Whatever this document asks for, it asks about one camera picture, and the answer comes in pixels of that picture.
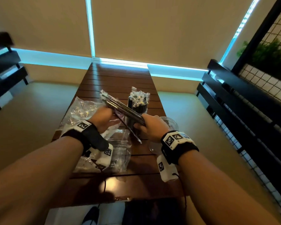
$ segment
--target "clear plastic lid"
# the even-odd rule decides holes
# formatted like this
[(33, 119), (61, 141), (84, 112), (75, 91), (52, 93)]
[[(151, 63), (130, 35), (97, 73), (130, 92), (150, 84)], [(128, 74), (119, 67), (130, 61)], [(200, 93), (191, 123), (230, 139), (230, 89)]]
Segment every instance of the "clear plastic lid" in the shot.
[[(165, 123), (169, 126), (171, 130), (179, 130), (179, 126), (177, 122), (175, 122), (172, 118), (170, 117), (160, 117), (160, 118), (165, 121)], [(149, 143), (150, 151), (156, 155), (162, 154), (161, 146), (162, 146), (161, 143), (154, 143), (154, 142)]]

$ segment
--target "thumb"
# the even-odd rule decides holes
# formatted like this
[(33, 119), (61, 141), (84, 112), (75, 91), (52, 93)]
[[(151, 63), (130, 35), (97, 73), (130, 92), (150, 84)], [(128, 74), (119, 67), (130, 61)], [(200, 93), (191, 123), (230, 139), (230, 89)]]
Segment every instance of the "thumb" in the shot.
[(148, 131), (147, 131), (147, 128), (146, 128), (145, 126), (139, 124), (139, 123), (135, 123), (133, 126), (134, 126), (135, 128), (137, 128), (138, 130), (143, 131), (144, 133), (147, 133), (147, 132), (148, 132)]

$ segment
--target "person's left hand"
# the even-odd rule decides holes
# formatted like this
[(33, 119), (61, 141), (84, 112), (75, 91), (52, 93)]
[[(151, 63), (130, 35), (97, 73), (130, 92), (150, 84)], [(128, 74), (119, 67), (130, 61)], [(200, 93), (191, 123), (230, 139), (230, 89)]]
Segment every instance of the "person's left hand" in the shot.
[(112, 109), (101, 106), (88, 121), (97, 127), (99, 133), (104, 133), (108, 127), (120, 123), (120, 120), (115, 119), (117, 119), (117, 116), (113, 114)]

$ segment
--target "forearm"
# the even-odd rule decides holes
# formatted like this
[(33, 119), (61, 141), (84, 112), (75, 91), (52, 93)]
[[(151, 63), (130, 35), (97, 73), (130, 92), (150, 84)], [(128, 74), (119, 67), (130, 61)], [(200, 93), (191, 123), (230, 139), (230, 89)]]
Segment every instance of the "forearm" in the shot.
[(26, 224), (67, 180), (83, 146), (62, 137), (0, 172), (0, 224)]
[(279, 224), (275, 218), (198, 151), (179, 165), (194, 205), (207, 224)]

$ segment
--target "hand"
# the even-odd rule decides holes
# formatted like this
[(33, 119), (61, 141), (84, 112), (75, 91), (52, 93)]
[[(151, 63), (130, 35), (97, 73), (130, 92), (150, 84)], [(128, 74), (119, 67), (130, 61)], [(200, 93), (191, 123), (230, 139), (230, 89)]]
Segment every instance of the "hand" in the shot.
[(99, 133), (104, 133), (108, 127), (120, 123), (120, 120), (113, 114), (112, 109), (106, 106), (99, 107), (88, 121), (97, 127)]
[(134, 127), (147, 134), (149, 140), (151, 140), (152, 142), (159, 143), (162, 136), (170, 131), (169, 126), (159, 116), (142, 114), (142, 117), (145, 120), (146, 126), (135, 123)]

